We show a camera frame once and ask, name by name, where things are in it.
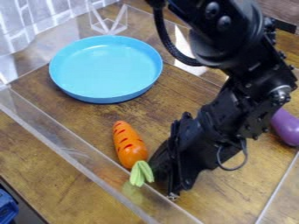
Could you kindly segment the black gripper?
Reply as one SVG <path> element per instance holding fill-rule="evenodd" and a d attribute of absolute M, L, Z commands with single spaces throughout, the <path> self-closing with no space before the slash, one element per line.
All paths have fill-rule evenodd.
<path fill-rule="evenodd" d="M 192 188 L 198 173 L 213 170 L 241 149 L 240 139 L 220 131 L 210 105 L 200 108 L 197 116 L 188 112 L 170 126 L 165 140 L 149 158 L 153 180 L 166 183 L 166 199 L 176 201 L 180 191 Z"/>

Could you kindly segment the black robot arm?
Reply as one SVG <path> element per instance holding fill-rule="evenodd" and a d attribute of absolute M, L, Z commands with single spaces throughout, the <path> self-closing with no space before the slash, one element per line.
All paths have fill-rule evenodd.
<path fill-rule="evenodd" d="M 274 49 L 274 21 L 256 0 L 145 0 L 168 53 L 185 65 L 228 76 L 197 115 L 182 113 L 149 159 L 166 197 L 192 188 L 204 170 L 246 153 L 246 140 L 268 132 L 270 118 L 296 90 L 293 68 Z"/>

